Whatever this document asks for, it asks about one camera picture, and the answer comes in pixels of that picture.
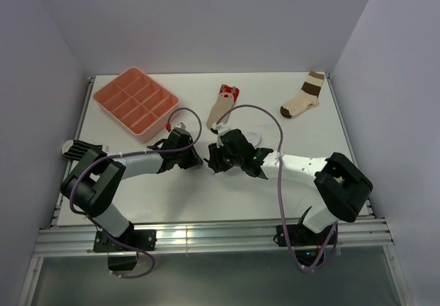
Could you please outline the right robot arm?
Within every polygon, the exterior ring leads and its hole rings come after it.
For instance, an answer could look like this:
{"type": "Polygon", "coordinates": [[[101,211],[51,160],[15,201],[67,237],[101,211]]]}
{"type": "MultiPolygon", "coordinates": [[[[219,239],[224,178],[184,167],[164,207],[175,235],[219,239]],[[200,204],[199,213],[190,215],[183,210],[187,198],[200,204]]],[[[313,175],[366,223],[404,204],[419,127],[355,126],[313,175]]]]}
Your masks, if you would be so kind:
{"type": "Polygon", "coordinates": [[[222,173],[233,167],[259,179],[286,179],[316,188],[322,203],[307,209],[298,226],[298,238],[306,244],[337,221],[354,222],[373,191],[373,184],[344,154],[329,157],[285,155],[269,148],[256,148],[239,129],[217,136],[208,146],[208,167],[222,173]]]}

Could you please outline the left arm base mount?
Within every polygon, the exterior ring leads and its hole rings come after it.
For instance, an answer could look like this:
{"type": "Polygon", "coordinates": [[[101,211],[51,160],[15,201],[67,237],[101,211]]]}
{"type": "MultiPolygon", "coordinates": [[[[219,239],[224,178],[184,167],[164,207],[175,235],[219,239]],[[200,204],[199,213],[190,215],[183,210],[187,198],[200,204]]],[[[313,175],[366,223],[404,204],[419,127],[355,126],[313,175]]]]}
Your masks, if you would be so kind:
{"type": "Polygon", "coordinates": [[[156,237],[157,231],[151,229],[134,229],[119,238],[105,231],[97,231],[93,252],[107,254],[107,267],[112,274],[121,278],[140,278],[150,274],[155,267],[155,259],[150,252],[155,249],[156,237]],[[131,274],[140,255],[151,260],[150,268],[140,274],[131,274]]]}

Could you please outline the white sock with black stripes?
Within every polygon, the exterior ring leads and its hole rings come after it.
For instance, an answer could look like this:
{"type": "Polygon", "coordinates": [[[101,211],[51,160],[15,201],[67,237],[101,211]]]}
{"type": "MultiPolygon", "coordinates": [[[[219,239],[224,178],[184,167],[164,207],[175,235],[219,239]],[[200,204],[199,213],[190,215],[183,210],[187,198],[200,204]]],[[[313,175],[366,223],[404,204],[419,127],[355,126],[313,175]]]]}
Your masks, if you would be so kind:
{"type": "Polygon", "coordinates": [[[258,133],[252,132],[252,131],[245,131],[244,136],[246,140],[254,147],[256,148],[261,143],[261,137],[258,133]]]}

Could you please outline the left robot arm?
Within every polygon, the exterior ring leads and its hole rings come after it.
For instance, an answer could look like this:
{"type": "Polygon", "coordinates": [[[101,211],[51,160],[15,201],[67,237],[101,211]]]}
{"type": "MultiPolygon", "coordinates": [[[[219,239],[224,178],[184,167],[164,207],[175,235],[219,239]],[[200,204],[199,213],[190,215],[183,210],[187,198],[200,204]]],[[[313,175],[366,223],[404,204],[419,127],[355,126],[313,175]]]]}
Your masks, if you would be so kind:
{"type": "Polygon", "coordinates": [[[113,203],[120,182],[145,174],[160,174],[174,166],[189,169],[201,166],[189,132],[174,128],[145,151],[110,155],[99,148],[89,149],[60,186],[74,209],[95,221],[109,235],[117,250],[127,250],[134,242],[133,224],[113,203]]]}

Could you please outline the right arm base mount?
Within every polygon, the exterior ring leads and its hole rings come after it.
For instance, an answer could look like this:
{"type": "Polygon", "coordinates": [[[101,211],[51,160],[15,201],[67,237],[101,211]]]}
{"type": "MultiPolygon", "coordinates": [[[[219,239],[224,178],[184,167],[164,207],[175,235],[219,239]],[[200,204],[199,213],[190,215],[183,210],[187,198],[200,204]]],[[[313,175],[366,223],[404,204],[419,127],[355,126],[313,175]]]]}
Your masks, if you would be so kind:
{"type": "Polygon", "coordinates": [[[306,274],[322,267],[335,253],[338,225],[314,233],[300,224],[286,225],[290,242],[289,254],[296,268],[306,274]]]}

